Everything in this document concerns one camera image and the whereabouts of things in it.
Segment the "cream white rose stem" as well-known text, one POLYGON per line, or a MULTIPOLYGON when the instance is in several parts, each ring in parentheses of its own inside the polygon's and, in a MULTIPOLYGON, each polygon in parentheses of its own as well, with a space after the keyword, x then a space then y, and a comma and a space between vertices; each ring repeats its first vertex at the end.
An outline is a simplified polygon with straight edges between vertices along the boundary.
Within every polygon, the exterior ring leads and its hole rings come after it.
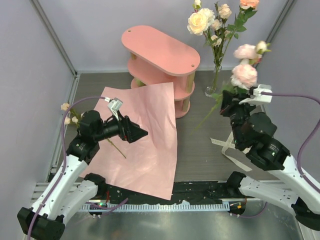
POLYGON ((205 37, 205 45, 211 47, 213 62, 217 71, 221 66, 220 45, 222 38, 219 30, 222 28, 223 23, 213 10, 203 8, 200 0, 194 0, 192 7, 193 13, 187 20, 187 29, 190 34, 205 37))

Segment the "small peach spray roses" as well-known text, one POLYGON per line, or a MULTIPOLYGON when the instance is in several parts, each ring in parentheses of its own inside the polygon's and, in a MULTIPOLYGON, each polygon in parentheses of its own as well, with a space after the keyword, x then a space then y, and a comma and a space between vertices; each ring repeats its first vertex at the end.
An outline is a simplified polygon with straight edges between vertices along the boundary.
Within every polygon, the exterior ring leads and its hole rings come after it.
POLYGON ((216 16, 213 24, 210 27, 212 41, 212 52, 214 56, 215 70, 218 71, 221 69, 221 63, 225 55, 227 47, 224 47, 224 44, 231 39, 231 31, 228 30, 226 25, 228 18, 231 16, 230 6, 226 3, 219 4, 216 2, 214 4, 216 16))

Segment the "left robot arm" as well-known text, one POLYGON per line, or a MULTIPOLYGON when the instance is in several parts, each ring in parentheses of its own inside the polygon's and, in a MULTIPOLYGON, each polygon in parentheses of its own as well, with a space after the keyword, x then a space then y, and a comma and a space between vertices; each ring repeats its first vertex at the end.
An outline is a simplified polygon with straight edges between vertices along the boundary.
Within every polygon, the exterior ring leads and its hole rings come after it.
POLYGON ((87 174, 71 191, 99 151, 99 142, 118 136, 134 143, 147 135, 148 132, 128 116, 112 115, 103 121, 98 111, 86 111, 58 172, 38 200, 30 208, 23 207, 18 212, 17 219, 23 233, 35 240, 59 240, 70 219, 87 201, 92 198, 100 200, 106 195, 105 178, 94 173, 87 174))

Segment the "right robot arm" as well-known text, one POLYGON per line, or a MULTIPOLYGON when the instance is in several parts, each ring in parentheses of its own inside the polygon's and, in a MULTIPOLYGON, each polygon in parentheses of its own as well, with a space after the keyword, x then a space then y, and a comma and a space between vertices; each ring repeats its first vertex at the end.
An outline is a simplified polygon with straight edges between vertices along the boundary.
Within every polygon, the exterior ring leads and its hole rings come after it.
POLYGON ((271 91, 257 89, 245 93, 222 92, 220 114, 230 119, 235 148, 249 149, 246 157, 253 165, 277 177, 288 190, 272 187, 243 173, 234 171, 227 180, 226 193, 259 198, 278 206, 302 225, 320 229, 320 183, 301 166, 301 159, 273 136, 277 130, 264 112, 251 113, 256 105, 270 102, 271 91))

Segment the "peach rose stem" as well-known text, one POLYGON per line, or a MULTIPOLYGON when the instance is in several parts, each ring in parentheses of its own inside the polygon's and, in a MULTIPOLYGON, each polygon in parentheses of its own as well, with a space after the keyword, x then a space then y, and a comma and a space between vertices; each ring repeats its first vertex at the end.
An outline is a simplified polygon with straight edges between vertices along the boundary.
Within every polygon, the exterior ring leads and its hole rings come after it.
POLYGON ((224 60, 227 49, 233 38, 238 39, 239 34, 247 29, 245 28, 245 23, 257 13, 259 0, 240 0, 239 1, 239 11, 238 14, 234 16, 234 23, 228 24, 225 30, 221 34, 221 45, 219 57, 219 70, 222 68, 222 62, 224 60))

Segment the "pink wrapping paper sheet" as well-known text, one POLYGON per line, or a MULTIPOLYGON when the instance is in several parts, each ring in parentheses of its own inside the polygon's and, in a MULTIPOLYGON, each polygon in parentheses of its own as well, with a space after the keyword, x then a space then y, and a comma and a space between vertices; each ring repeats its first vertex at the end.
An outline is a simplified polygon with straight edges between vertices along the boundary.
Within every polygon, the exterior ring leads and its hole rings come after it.
POLYGON ((106 183, 170 200, 177 165, 177 128, 174 85, 171 82, 133 89, 105 87, 103 97, 118 98, 120 113, 148 132, 133 143, 118 136, 99 142, 99 151, 81 177, 89 173, 106 183))

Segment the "light pink rose stem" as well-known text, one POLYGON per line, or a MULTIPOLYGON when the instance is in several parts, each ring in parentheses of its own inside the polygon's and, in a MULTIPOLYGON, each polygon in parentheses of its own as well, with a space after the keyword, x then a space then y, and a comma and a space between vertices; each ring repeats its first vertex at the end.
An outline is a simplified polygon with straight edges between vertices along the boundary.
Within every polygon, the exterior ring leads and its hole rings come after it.
POLYGON ((261 40, 256 45, 243 44, 233 52, 233 56, 239 60, 239 63, 231 70, 230 79, 222 85, 221 90, 210 94, 210 97, 215 100, 215 104, 204 119, 194 128, 195 131, 222 105, 223 91, 242 94, 248 92, 251 87, 257 84, 258 72, 255 65, 260 63, 265 53, 272 51, 269 47, 270 43, 261 40))

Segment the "cream ribbon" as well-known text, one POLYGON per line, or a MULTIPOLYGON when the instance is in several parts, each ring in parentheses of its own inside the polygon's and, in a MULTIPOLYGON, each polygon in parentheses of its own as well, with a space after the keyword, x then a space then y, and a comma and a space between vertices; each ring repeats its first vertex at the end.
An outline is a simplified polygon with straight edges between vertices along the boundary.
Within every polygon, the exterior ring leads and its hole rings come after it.
POLYGON ((227 150, 229 150, 229 149, 235 150, 236 149, 236 146, 234 144, 234 135, 233 135, 232 131, 230 132, 226 141, 222 141, 222 140, 218 140, 218 139, 214 139, 214 138, 210 138, 210 140, 211 140, 212 144, 222 147, 221 154, 224 155, 227 159, 229 159, 237 167, 239 167, 240 169, 242 169, 245 172, 252 171, 252 169, 250 167, 248 167, 247 165, 243 164, 242 162, 240 162, 236 158, 231 157, 226 154, 227 150))

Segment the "clear glass vase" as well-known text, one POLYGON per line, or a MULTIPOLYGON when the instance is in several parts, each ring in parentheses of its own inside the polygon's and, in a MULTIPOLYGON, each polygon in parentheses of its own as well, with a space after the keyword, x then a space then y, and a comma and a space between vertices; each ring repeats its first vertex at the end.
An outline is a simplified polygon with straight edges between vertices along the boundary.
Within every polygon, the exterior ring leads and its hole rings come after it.
POLYGON ((213 78, 212 78, 212 82, 209 86, 206 87, 204 94, 207 97, 212 98, 214 93, 216 92, 217 89, 217 82, 218 82, 218 78, 219 78, 219 73, 222 70, 222 66, 215 66, 214 70, 213 70, 213 78))

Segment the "pink three-tier shelf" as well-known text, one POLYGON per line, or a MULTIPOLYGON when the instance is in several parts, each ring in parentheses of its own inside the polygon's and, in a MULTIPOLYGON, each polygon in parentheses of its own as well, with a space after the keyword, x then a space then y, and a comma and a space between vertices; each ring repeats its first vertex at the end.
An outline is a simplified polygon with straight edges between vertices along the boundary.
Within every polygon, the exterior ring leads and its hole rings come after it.
POLYGON ((195 73, 200 65, 199 53, 191 46, 148 25, 127 29, 121 36, 129 51, 128 72, 132 88, 172 83, 175 117, 190 110, 190 97, 195 90, 195 73))

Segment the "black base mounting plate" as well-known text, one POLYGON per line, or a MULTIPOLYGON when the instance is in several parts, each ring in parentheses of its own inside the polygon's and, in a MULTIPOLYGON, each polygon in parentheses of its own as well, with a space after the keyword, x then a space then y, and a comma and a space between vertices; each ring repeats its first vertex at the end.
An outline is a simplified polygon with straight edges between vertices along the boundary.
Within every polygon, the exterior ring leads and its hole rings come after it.
POLYGON ((128 205, 173 205, 183 201, 191 205, 219 204, 223 199, 243 199, 245 196, 232 189, 226 182, 219 181, 175 181, 169 199, 106 184, 104 191, 99 190, 96 199, 109 200, 119 204, 125 199, 128 205))

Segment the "small pale spray roses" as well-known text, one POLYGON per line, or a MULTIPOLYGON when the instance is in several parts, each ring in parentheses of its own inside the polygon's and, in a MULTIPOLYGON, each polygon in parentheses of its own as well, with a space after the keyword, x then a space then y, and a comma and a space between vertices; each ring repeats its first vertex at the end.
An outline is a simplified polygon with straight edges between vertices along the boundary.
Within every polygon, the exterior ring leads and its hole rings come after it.
MULTIPOLYGON (((68 109, 70 114, 64 120, 64 125, 75 125, 80 126, 80 120, 83 118, 83 113, 79 114, 74 108, 71 108, 69 102, 65 102, 60 106, 60 109, 66 112, 68 109)), ((127 158, 125 154, 109 139, 106 139, 125 159, 127 158)))

